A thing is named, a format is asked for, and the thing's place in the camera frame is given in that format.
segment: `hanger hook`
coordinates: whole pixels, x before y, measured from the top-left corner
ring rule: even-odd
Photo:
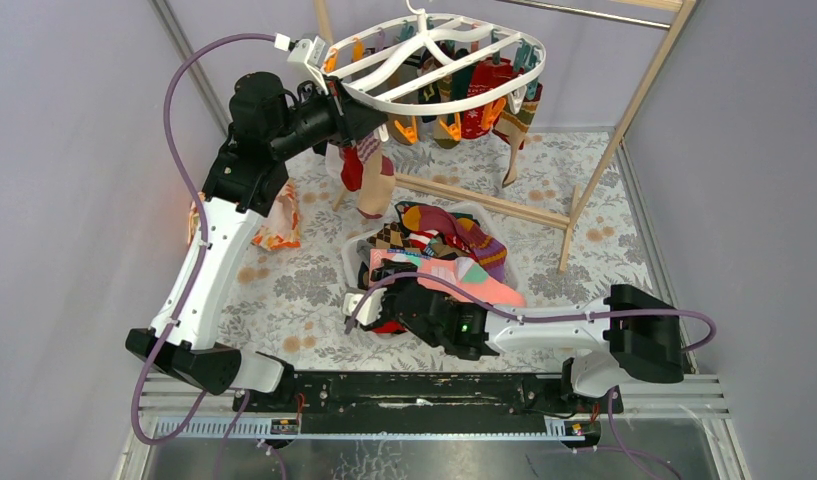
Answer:
[[[410,10],[411,13],[413,13],[414,15],[420,15],[421,13],[426,13],[425,8],[417,9],[417,8],[412,7],[411,6],[411,0],[405,0],[405,5],[408,7],[408,10]]]

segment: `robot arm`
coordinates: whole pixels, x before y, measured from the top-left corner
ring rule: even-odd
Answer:
[[[154,366],[215,395],[229,388],[272,392],[285,374],[286,364],[276,358],[216,343],[220,310],[243,253],[288,180],[284,162],[309,148],[325,153],[327,143],[352,145],[387,121],[386,114],[350,97],[339,81],[316,72],[313,66],[319,65],[323,49],[319,38],[295,43],[291,63],[314,78],[301,84],[297,95],[272,73],[238,80],[229,103],[233,122],[228,138],[202,188],[211,220],[207,250]],[[150,328],[128,334],[126,349],[143,360],[173,322],[174,305],[184,294],[202,247],[199,238],[197,234]]]
[[[413,264],[385,261],[373,280],[415,271]],[[347,294],[343,313],[350,315],[363,295]],[[630,285],[614,285],[611,295],[585,305],[515,308],[498,306],[501,315],[479,305],[453,300],[430,290],[414,278],[400,278],[368,299],[357,317],[366,331],[398,322],[432,347],[464,360],[496,356],[524,349],[569,348],[589,350],[568,360],[564,384],[569,392],[600,398],[611,387],[632,381],[678,383],[682,371],[681,335],[677,316],[634,316],[623,321],[590,318],[615,310],[672,309]],[[531,322],[523,319],[585,314],[585,319]]]

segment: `glass surface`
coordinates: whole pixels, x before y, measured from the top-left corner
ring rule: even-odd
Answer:
[[[603,421],[600,445],[616,445]],[[670,461],[685,480],[717,478],[703,429],[692,419],[618,420],[629,448]],[[211,480],[219,439],[176,439],[152,450],[146,479]],[[280,450],[292,480],[648,478],[622,453],[572,454],[557,442],[297,440]],[[656,475],[673,478],[644,461]],[[274,455],[253,440],[229,440],[222,479],[280,479]]]

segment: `gray wall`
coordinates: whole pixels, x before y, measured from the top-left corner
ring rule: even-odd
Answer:
[[[404,0],[329,0],[335,41],[378,23],[409,14]],[[583,8],[662,20],[666,12],[606,0],[568,0]],[[312,0],[170,0],[194,48],[244,31],[298,37],[317,32]],[[541,76],[543,99],[535,126],[615,125],[634,92],[663,31],[621,25],[493,0],[412,0],[429,12],[457,13],[493,21],[535,36],[547,47]],[[234,82],[259,70],[277,73],[295,90],[302,78],[286,64],[287,55],[262,42],[229,47],[203,62],[223,104]]]
[[[817,478],[817,0],[705,2],[628,145],[754,478]]]
[[[161,104],[178,59],[148,2],[0,1],[0,480],[108,478],[188,199]],[[221,141],[175,101],[197,178]]]

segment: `white sock hanger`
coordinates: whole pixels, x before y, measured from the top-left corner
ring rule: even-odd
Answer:
[[[405,0],[408,10],[412,13],[407,17],[401,17],[387,22],[380,23],[367,30],[364,30],[356,35],[352,35],[344,40],[334,44],[327,55],[326,61],[322,66],[322,73],[344,79],[350,75],[356,74],[368,67],[379,65],[378,68],[368,73],[366,76],[357,78],[357,75],[352,82],[345,82],[347,92],[353,98],[369,105],[377,110],[394,113],[398,115],[407,116],[432,116],[432,115],[447,115],[450,113],[464,112],[473,108],[482,107],[489,103],[498,100],[499,98],[508,96],[508,103],[514,113],[519,112],[526,96],[526,88],[528,84],[538,78],[544,69],[546,62],[546,50],[542,43],[531,35],[527,35],[510,28],[494,25],[490,22],[476,20],[461,15],[452,14],[428,14],[424,8],[414,8],[411,5],[411,0]],[[429,25],[434,25],[434,22],[441,22],[440,24],[429,28]],[[408,39],[403,39],[400,43],[386,48],[382,51],[376,52],[373,55],[362,58],[349,65],[329,71],[326,65],[329,64],[329,59],[339,55],[344,48],[352,48],[357,42],[363,42],[369,37],[380,34],[382,31],[388,29],[401,28],[407,24],[416,25],[416,34]],[[469,30],[458,30],[462,27],[469,27]],[[470,44],[484,39],[491,40],[491,33],[494,33],[498,41],[490,43],[484,48],[471,53],[459,60],[453,60],[444,53],[438,46],[438,42],[451,40],[459,43]],[[451,75],[462,68],[465,68],[474,63],[480,62],[494,53],[502,49],[515,45],[520,41],[526,41],[534,48],[534,53],[537,57],[537,63],[527,72],[516,76],[504,84],[496,87],[485,93],[476,95],[474,97],[456,100],[451,102],[443,102],[436,104],[405,104],[396,103],[395,100],[404,97],[405,95],[418,91],[438,80]],[[417,51],[426,48],[435,59],[442,65],[436,70],[432,70],[414,80],[411,80],[404,85],[400,85],[391,90],[379,93],[372,96],[367,92],[384,84],[391,75]]]

